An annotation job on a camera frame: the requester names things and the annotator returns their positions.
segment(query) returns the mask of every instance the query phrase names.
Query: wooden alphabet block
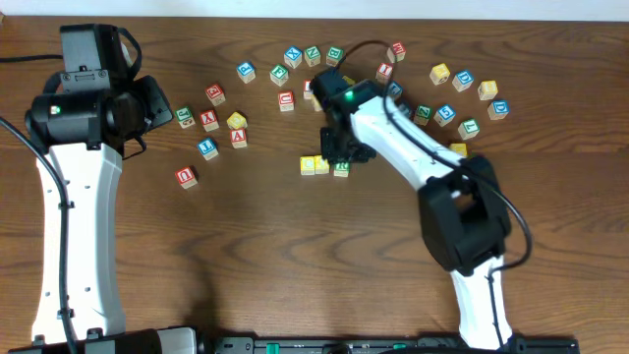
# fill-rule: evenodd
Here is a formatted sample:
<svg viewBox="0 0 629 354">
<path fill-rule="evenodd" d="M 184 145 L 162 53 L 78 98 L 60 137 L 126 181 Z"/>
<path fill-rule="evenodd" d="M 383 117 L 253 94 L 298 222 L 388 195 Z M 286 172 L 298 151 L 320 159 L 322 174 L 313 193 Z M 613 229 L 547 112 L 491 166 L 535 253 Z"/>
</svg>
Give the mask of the wooden alphabet block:
<svg viewBox="0 0 629 354">
<path fill-rule="evenodd" d="M 311 81 L 304 80 L 304 99 L 311 99 L 313 92 L 311 91 Z"/>
<path fill-rule="evenodd" d="M 472 83 L 474 82 L 474 77 L 470 74 L 469 71 L 464 70 L 459 74 L 454 76 L 454 80 L 452 80 L 452 85 L 459 92 L 468 89 Z"/>
<path fill-rule="evenodd" d="M 413 111 L 411 110 L 411 107 L 408 103 L 400 103 L 400 105 L 397 106 L 397 109 L 399 109 L 400 113 L 404 114 L 406 118 L 411 118 L 411 113 L 413 113 Z"/>
<path fill-rule="evenodd" d="M 494 101 L 487 108 L 487 112 L 491 120 L 502 119 L 509 114 L 509 105 L 505 100 Z"/>
<path fill-rule="evenodd" d="M 461 139 L 463 140 L 468 140 L 475 137 L 480 130 L 481 128 L 479 128 L 479 124 L 476 122 L 475 119 L 466 120 L 459 126 L 459 134 L 461 135 Z"/>
<path fill-rule="evenodd" d="M 482 82 L 479 86 L 479 98 L 481 100 L 493 99 L 498 94 L 498 85 L 495 81 Z"/>
<path fill-rule="evenodd" d="M 203 128 L 206 132 L 218 129 L 218 120 L 216 119 L 216 113 L 213 109 L 203 112 L 200 115 L 200 122 L 203 124 Z"/>
<path fill-rule="evenodd" d="M 435 85 L 441 85 L 450 78 L 450 71 L 445 64 L 439 64 L 430 71 L 430 79 Z"/>
<path fill-rule="evenodd" d="M 184 107 L 178 109 L 175 111 L 175 115 L 182 128 L 186 129 L 195 125 L 195 118 L 193 118 L 193 112 L 190 111 L 190 108 Z"/>
<path fill-rule="evenodd" d="M 195 178 L 195 174 L 190 167 L 177 171 L 175 176 L 177 176 L 177 181 L 184 189 L 189 189 L 197 183 L 197 178 Z"/>
<path fill-rule="evenodd" d="M 279 101 L 279 110 L 281 112 L 287 112 L 295 109 L 295 98 L 291 91 L 280 92 L 277 94 L 277 100 Z"/>
<path fill-rule="evenodd" d="M 288 48 L 288 50 L 284 53 L 284 63 L 293 69 L 297 69 L 303 59 L 304 56 L 302 55 L 302 51 L 294 45 Z"/>
<path fill-rule="evenodd" d="M 391 85 L 389 86 L 389 95 L 393 98 L 393 100 L 400 98 L 402 96 L 402 87 L 396 82 L 391 82 Z"/>
<path fill-rule="evenodd" d="M 334 176 L 335 177 L 349 177 L 350 175 L 350 163 L 349 162 L 339 162 L 334 165 Z"/>
<path fill-rule="evenodd" d="M 452 119 L 456 115 L 456 112 L 449 105 L 444 105 L 439 108 L 436 113 L 434 113 L 434 120 L 439 124 L 440 127 L 445 126 L 446 124 L 452 122 Z"/>
<path fill-rule="evenodd" d="M 313 45 L 310 48 L 306 48 L 306 63 L 308 63 L 309 67 L 313 67 L 318 65 L 321 62 L 321 52 L 318 51 L 318 48 Z"/>
<path fill-rule="evenodd" d="M 323 159 L 323 156 L 317 155 L 314 157 L 314 173 L 316 174 L 326 174 L 330 173 L 330 165 L 327 163 L 326 159 Z"/>
<path fill-rule="evenodd" d="M 225 101 L 225 93 L 220 88 L 218 84 L 214 84 L 209 88 L 205 89 L 205 94 L 209 101 L 212 102 L 214 106 L 217 106 Z"/>
<path fill-rule="evenodd" d="M 247 147 L 247 134 L 244 129 L 233 130 L 229 134 L 234 148 Z"/>
<path fill-rule="evenodd" d="M 273 70 L 271 70 L 271 80 L 279 87 L 282 87 L 288 81 L 288 69 L 280 64 L 275 65 Z"/>
<path fill-rule="evenodd" d="M 248 84 L 256 78 L 256 68 L 250 62 L 244 62 L 236 68 L 238 76 L 243 83 Z"/>
<path fill-rule="evenodd" d="M 419 125 L 426 125 L 429 123 L 430 116 L 432 115 L 432 108 L 424 105 L 419 105 L 415 111 L 415 118 L 413 121 Z"/>
<path fill-rule="evenodd" d="M 309 176 L 315 174 L 315 157 L 314 156 L 302 156 L 299 158 L 300 169 L 303 176 Z"/>
<path fill-rule="evenodd" d="M 387 80 L 389 80 L 389 77 L 391 76 L 391 73 L 393 72 L 393 67 L 382 63 L 380 64 L 380 66 L 377 68 L 377 71 L 375 72 L 375 79 L 381 83 L 381 84 L 386 84 Z"/>
<path fill-rule="evenodd" d="M 231 130 L 237 130 L 247 128 L 247 119 L 240 113 L 234 112 L 229 118 L 227 118 L 227 126 Z"/>
<path fill-rule="evenodd" d="M 353 86 L 356 84 L 356 82 L 350 78 L 348 78 L 347 76 L 343 76 L 343 80 L 345 80 L 345 82 L 347 83 L 347 85 L 349 86 Z"/>
<path fill-rule="evenodd" d="M 330 47 L 325 57 L 325 64 L 329 66 L 336 66 L 343 57 L 343 49 L 337 47 Z"/>
<path fill-rule="evenodd" d="M 218 149 L 216 149 L 216 144 L 210 138 L 206 138 L 202 142 L 198 143 L 197 148 L 199 149 L 200 154 L 203 155 L 206 160 L 218 156 Z"/>
<path fill-rule="evenodd" d="M 391 63 L 395 62 L 394 59 L 397 59 L 398 62 L 404 60 L 405 55 L 406 48 L 401 42 L 391 44 L 391 47 L 386 50 L 386 57 Z"/>
<path fill-rule="evenodd" d="M 450 149 L 463 157 L 468 156 L 468 147 L 464 143 L 450 144 Z"/>
</svg>

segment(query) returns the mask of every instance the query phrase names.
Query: wood grain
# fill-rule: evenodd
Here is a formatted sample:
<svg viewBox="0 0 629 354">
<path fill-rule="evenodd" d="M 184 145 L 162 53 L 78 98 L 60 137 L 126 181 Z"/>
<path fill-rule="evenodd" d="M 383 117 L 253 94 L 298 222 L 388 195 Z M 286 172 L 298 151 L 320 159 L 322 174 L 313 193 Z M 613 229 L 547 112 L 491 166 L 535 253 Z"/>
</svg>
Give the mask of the wood grain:
<svg viewBox="0 0 629 354">
<path fill-rule="evenodd" d="M 505 275 L 508 320 L 528 335 L 574 335 L 583 353 L 629 348 L 629 27 L 622 24 L 289 21 L 98 18 L 141 43 L 143 70 L 173 108 L 210 108 L 203 89 L 224 88 L 220 130 L 176 123 L 146 137 L 125 163 L 117 201 L 117 271 L 128 329 L 199 325 L 284 335 L 416 335 L 456 331 L 448 274 L 421 238 L 415 194 L 384 161 L 348 179 L 302 177 L 299 156 L 318 151 L 323 115 L 301 99 L 302 82 L 323 66 L 290 71 L 295 112 L 280 113 L 268 77 L 290 45 L 349 48 L 364 39 L 401 40 L 408 54 L 397 81 L 413 105 L 451 104 L 457 122 L 428 132 L 457 140 L 475 117 L 470 151 L 485 153 L 527 216 L 534 257 Z M 0 57 L 60 53 L 58 28 L 77 18 L 5 18 Z M 374 77 L 384 52 L 364 48 L 344 72 Z M 244 85 L 236 65 L 251 60 Z M 445 62 L 478 81 L 497 80 L 512 112 L 489 121 L 487 102 L 429 68 Z M 61 62 L 0 66 L 0 114 L 23 128 L 24 112 Z M 233 150 L 225 119 L 249 119 L 249 146 Z M 205 162 L 195 144 L 212 136 L 220 155 Z M 0 132 L 0 350 L 28 344 L 41 282 L 42 197 L 34 159 Z M 194 165 L 185 191 L 174 172 Z M 508 256 L 523 249 L 508 239 Z"/>
</svg>

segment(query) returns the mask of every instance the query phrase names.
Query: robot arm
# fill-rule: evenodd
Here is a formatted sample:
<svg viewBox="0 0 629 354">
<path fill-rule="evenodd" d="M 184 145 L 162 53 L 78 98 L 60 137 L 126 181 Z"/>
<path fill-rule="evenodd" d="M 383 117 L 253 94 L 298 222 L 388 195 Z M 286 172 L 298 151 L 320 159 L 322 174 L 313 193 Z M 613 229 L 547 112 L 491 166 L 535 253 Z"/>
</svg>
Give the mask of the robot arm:
<svg viewBox="0 0 629 354">
<path fill-rule="evenodd" d="M 464 187 L 471 181 L 434 161 L 388 121 L 383 111 L 381 88 L 371 82 L 349 88 L 337 77 L 332 69 L 311 82 L 314 96 L 323 103 L 332 127 L 321 132 L 323 158 L 330 159 L 331 163 L 355 157 L 365 161 L 374 156 L 370 151 L 372 148 L 406 178 L 419 194 L 425 243 L 435 259 L 450 272 L 454 282 L 461 312 L 461 336 L 473 348 L 501 347 L 486 277 L 490 269 L 503 264 L 503 238 L 509 231 L 504 206 L 500 210 L 499 204 L 490 200 L 491 195 L 478 193 L 474 196 L 476 205 L 471 210 L 459 211 L 454 200 L 461 194 L 469 194 L 469 190 L 453 186 Z M 402 130 L 452 164 L 465 163 L 459 154 L 433 140 L 404 116 L 390 97 L 386 99 L 391 119 Z M 475 166 L 490 171 L 486 160 L 476 160 L 468 165 Z M 481 208 L 489 217 L 471 217 Z M 497 224 L 490 218 L 493 214 L 498 216 Z M 494 277 L 494 289 L 498 325 L 506 341 L 512 330 L 505 318 L 500 274 Z"/>
</svg>

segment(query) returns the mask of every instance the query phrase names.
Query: black cable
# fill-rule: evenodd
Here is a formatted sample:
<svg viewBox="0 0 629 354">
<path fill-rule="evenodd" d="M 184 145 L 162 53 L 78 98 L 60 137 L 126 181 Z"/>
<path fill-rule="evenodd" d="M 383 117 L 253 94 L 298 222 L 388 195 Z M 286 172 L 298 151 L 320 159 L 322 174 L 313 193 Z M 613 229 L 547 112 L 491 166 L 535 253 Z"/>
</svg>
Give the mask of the black cable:
<svg viewBox="0 0 629 354">
<path fill-rule="evenodd" d="M 68 342 L 68 348 L 71 354 L 77 354 L 77 342 L 75 341 L 72 323 L 70 322 L 70 315 L 68 313 L 68 192 L 66 186 L 55 171 L 54 167 L 48 162 L 43 154 L 35 147 L 30 140 L 22 134 L 18 128 L 9 123 L 3 117 L 0 117 L 0 125 L 6 128 L 11 134 L 13 134 L 20 142 L 27 146 L 35 157 L 46 168 L 46 171 L 52 177 L 52 180 L 57 186 L 59 192 L 59 209 L 61 210 L 61 235 L 59 238 L 59 305 L 61 308 L 61 322 L 63 323 L 63 329 L 66 334 L 66 340 Z"/>
<path fill-rule="evenodd" d="M 11 57 L 0 58 L 0 64 L 2 63 L 22 63 L 33 60 L 46 60 L 46 59 L 63 59 L 63 55 L 60 54 L 41 54 L 41 55 L 29 55 L 24 57 Z"/>
<path fill-rule="evenodd" d="M 343 58 L 341 58 L 341 60 L 336 65 L 335 70 L 338 70 L 340 68 L 340 65 L 345 61 L 345 59 L 347 58 L 347 56 L 349 54 L 355 52 L 360 47 L 368 45 L 368 44 L 380 44 L 380 45 L 383 45 L 384 47 L 386 47 L 387 49 L 393 50 L 393 48 L 388 43 L 386 43 L 385 41 L 382 41 L 382 40 L 366 40 L 366 41 L 363 41 L 363 42 L 358 43 L 357 45 L 355 45 L 352 49 L 348 50 L 347 54 Z M 522 256 L 522 258 L 520 258 L 519 260 L 514 261 L 512 263 L 501 265 L 501 266 L 498 266 L 496 268 L 490 269 L 489 273 L 488 273 L 488 275 L 486 277 L 487 283 L 489 285 L 489 295 L 491 297 L 491 311 L 492 311 L 492 314 L 493 314 L 493 325 L 495 326 L 496 336 L 498 337 L 498 342 L 500 343 L 500 347 L 502 347 L 504 345 L 504 342 L 502 341 L 502 334 L 500 333 L 500 328 L 499 328 L 499 325 L 498 325 L 498 315 L 497 315 L 496 304 L 495 304 L 495 294 L 494 294 L 494 291 L 493 291 L 493 274 L 495 272 L 497 272 L 497 271 L 508 270 L 508 269 L 512 269 L 512 268 L 521 266 L 526 261 L 528 261 L 529 258 L 531 257 L 531 253 L 533 252 L 533 234 L 531 232 L 531 229 L 529 228 L 529 225 L 528 225 L 527 221 L 525 220 L 524 216 L 522 215 L 522 213 L 511 203 L 511 201 L 509 201 L 504 196 L 504 194 L 502 194 L 502 192 L 500 192 L 497 189 L 497 186 L 495 186 L 493 184 L 493 182 L 491 182 L 490 180 L 487 179 L 487 177 L 485 177 L 485 176 L 483 176 L 481 174 L 478 174 L 475 171 L 473 171 L 473 170 L 471 170 L 471 169 L 469 169 L 469 168 L 467 168 L 465 166 L 460 166 L 460 165 L 457 166 L 454 163 L 451 163 L 450 161 L 445 160 L 444 158 L 439 156 L 438 153 L 430 150 L 428 147 L 424 146 L 424 144 L 422 144 L 417 139 L 415 139 L 413 136 L 408 134 L 393 119 L 393 116 L 392 116 L 391 112 L 388 110 L 388 108 L 386 106 L 386 102 L 388 100 L 387 97 L 388 97 L 389 88 L 391 86 L 391 83 L 393 82 L 393 74 L 395 73 L 396 64 L 397 64 L 397 57 L 394 56 L 393 57 L 393 66 L 392 66 L 392 69 L 391 69 L 391 74 L 389 75 L 389 77 L 388 77 L 388 79 L 386 81 L 386 84 L 384 85 L 384 90 L 382 92 L 382 109 L 384 110 L 384 115 L 386 115 L 387 121 L 389 123 L 391 123 L 406 139 L 408 139 L 415 146 L 420 148 L 423 152 L 425 152 L 433 160 L 435 160 L 435 161 L 445 165 L 446 167 L 451 168 L 453 171 L 458 170 L 458 171 L 460 171 L 460 173 L 462 175 L 467 176 L 469 179 L 474 180 L 477 183 L 481 183 L 482 185 L 484 185 L 490 192 L 492 192 L 494 195 L 496 195 L 507 206 L 507 208 L 511 211 L 511 213 L 513 213 L 513 216 L 516 218 L 516 220 L 520 224 L 520 227 L 522 228 L 522 232 L 524 233 L 524 237 L 525 237 L 525 240 L 526 240 L 526 251 L 525 251 L 524 255 Z"/>
</svg>

